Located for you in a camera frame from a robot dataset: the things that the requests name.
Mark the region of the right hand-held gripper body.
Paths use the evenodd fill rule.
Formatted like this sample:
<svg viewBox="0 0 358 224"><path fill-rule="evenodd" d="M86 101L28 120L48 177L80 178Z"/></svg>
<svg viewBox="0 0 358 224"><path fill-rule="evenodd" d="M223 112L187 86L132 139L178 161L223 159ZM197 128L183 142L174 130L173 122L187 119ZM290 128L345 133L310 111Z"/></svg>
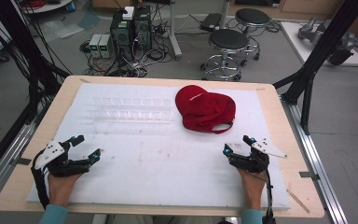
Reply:
<svg viewBox="0 0 358 224"><path fill-rule="evenodd" d="M247 172L261 173L268 169L269 155L284 159L288 158L286 153L278 149L268 139L264 138L261 141L256 141L255 145L251 147L248 156L240 155L233 151L232 159L228 162L232 166Z"/></svg>

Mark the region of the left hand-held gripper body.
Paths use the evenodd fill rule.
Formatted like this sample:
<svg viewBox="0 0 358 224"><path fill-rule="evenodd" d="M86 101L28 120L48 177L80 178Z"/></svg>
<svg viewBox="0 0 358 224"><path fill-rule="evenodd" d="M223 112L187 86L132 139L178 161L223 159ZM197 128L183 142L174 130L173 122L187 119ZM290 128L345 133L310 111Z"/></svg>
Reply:
<svg viewBox="0 0 358 224"><path fill-rule="evenodd" d="M45 169L55 177L66 177L87 173L90 170L88 159L73 161L69 159L69 149L65 142L51 141L34 158L33 169Z"/></svg>

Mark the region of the red baseball cap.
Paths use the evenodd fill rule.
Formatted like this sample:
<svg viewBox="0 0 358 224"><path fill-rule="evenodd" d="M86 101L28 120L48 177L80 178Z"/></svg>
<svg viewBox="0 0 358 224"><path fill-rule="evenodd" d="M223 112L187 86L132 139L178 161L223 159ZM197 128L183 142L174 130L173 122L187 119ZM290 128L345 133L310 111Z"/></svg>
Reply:
<svg viewBox="0 0 358 224"><path fill-rule="evenodd" d="M175 104L188 130L220 134L233 126L236 104L225 94L187 85L176 93Z"/></svg>

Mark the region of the clear plastic rack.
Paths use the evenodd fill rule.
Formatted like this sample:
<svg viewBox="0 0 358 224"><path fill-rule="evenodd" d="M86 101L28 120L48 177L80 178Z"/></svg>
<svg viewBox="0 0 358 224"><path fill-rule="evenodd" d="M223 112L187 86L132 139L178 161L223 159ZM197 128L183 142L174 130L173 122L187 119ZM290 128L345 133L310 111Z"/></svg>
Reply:
<svg viewBox="0 0 358 224"><path fill-rule="evenodd" d="M95 97L86 108L95 121L160 124L172 120L169 99Z"/></svg>

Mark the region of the person's left hand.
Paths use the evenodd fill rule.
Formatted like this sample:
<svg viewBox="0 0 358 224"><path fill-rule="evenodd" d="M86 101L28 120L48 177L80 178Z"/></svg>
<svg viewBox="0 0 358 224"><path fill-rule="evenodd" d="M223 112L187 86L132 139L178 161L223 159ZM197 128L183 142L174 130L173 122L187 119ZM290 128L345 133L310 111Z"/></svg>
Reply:
<svg viewBox="0 0 358 224"><path fill-rule="evenodd" d="M69 203L69 197L71 196L75 183L79 178L80 175L70 175L66 177L55 177L54 175L49 175L49 203L63 207L67 206Z"/></svg>

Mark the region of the person's right hand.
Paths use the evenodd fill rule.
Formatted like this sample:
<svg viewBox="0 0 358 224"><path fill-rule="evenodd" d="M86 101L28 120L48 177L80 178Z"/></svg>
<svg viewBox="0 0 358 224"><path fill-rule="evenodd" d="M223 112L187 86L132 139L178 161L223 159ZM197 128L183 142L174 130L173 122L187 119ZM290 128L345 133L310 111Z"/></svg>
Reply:
<svg viewBox="0 0 358 224"><path fill-rule="evenodd" d="M239 169L242 189L247 209L259 210L261 208L261 196L265 186L265 173L249 173Z"/></svg>

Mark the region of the white foam mat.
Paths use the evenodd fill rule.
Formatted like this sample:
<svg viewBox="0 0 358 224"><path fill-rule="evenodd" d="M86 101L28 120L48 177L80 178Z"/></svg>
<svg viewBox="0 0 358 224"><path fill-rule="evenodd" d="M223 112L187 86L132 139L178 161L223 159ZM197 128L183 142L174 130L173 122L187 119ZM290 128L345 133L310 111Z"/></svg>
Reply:
<svg viewBox="0 0 358 224"><path fill-rule="evenodd" d="M86 160L96 149L101 158L90 165L70 198L73 203L127 206L237 209L244 205L237 169L223 154L224 145L248 156L245 135L256 141L269 130L256 91L215 89L236 104L233 126L226 132L201 133L186 129L175 96L184 86L162 87L84 83L77 90L52 141L72 136L85 140L70 147L69 159ZM172 102L170 123L122 123L89 118L87 105L98 98L152 98Z"/></svg>

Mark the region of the wooden stick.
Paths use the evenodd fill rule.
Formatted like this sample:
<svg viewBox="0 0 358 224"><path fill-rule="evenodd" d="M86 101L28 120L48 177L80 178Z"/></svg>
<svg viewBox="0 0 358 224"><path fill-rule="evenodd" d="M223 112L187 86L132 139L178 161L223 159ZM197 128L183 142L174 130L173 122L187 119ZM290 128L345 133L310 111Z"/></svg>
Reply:
<svg viewBox="0 0 358 224"><path fill-rule="evenodd" d="M302 203L302 201L290 189L287 189L286 191L307 214L310 213L309 208L304 203Z"/></svg>

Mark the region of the black round stool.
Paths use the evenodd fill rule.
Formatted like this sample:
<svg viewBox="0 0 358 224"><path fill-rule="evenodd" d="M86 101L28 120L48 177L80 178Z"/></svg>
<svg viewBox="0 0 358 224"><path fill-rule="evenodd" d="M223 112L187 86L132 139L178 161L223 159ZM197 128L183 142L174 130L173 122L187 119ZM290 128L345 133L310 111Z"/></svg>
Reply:
<svg viewBox="0 0 358 224"><path fill-rule="evenodd" d="M251 32L264 28L269 22L269 16L261 10L254 8L242 8L235 13L235 20L242 26L242 33L246 36L246 56L242 63L247 62L250 53L254 54L257 61L260 56L260 44L251 36Z"/></svg>
<svg viewBox="0 0 358 224"><path fill-rule="evenodd" d="M215 76L225 81L239 81L241 79L240 64L231 57L232 54L245 52L248 41L245 35L236 30L220 29L209 36L209 45L219 51L200 65L204 72L202 80Z"/></svg>

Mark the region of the white power supply unit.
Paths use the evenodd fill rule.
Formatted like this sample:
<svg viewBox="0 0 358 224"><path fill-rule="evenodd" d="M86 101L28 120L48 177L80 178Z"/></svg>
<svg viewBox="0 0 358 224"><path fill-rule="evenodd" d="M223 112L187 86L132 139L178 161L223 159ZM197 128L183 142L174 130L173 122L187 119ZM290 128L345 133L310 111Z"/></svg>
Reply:
<svg viewBox="0 0 358 224"><path fill-rule="evenodd" d="M99 41L99 50L102 58L110 58L113 54L111 35L102 35Z"/></svg>
<svg viewBox="0 0 358 224"><path fill-rule="evenodd" d="M99 50L99 42L101 40L101 37L102 36L100 34L94 34L89 42L89 49L93 58L101 57L101 53Z"/></svg>

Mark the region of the black computer tower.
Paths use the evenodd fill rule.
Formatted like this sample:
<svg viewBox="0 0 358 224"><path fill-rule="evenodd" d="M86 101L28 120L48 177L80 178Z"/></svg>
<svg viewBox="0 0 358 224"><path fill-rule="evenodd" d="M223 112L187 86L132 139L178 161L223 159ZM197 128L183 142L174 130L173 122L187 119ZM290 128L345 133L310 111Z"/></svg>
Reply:
<svg viewBox="0 0 358 224"><path fill-rule="evenodd" d="M116 53L122 54L128 61L132 61L133 55L131 48L134 39L133 21L123 19L123 10L118 10L113 15L110 33L113 38Z"/></svg>
<svg viewBox="0 0 358 224"><path fill-rule="evenodd" d="M137 7L134 11L133 21L138 47L144 50L152 49L150 6Z"/></svg>

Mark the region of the white box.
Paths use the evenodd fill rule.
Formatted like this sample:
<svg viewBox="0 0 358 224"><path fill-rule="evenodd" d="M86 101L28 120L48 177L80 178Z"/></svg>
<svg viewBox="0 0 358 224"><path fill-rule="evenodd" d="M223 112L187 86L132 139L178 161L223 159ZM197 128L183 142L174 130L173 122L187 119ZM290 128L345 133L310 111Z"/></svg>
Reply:
<svg viewBox="0 0 358 224"><path fill-rule="evenodd" d="M124 7L124 12L122 14L122 19L124 21L131 21L134 16L134 7Z"/></svg>

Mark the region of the black metal frame stand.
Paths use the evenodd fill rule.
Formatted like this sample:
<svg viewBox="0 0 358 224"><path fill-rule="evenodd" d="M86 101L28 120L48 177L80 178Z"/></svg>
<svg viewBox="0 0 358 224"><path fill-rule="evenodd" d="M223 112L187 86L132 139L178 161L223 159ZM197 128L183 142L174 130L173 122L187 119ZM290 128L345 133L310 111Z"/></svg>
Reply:
<svg viewBox="0 0 358 224"><path fill-rule="evenodd" d="M304 94L300 127L306 135L310 134L309 116L313 80L325 60L333 52L340 38L349 30L357 17L358 0L344 0L325 33L310 53L309 58L299 70L273 84L275 89L290 84L289 89L282 95L283 100L289 105L296 105L298 97Z"/></svg>
<svg viewBox="0 0 358 224"><path fill-rule="evenodd" d="M30 27L34 27L41 37L48 55L55 55L55 52L45 40L39 25L30 20L17 0L0 0L0 22L0 42L28 81L29 103L25 114L27 120L31 121L38 117L40 105L43 108L49 107L63 81L72 73L43 55Z"/></svg>

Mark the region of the grey table leg post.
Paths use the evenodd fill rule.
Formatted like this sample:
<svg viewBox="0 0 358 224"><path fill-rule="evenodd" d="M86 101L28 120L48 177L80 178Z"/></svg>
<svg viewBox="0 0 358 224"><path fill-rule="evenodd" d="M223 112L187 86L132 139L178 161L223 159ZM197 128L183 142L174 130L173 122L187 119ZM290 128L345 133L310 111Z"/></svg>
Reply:
<svg viewBox="0 0 358 224"><path fill-rule="evenodd" d="M170 33L169 39L172 45L172 50L174 53L174 59L179 60L182 58L183 53L180 49L179 43L175 36L175 0L169 0L170 4Z"/></svg>

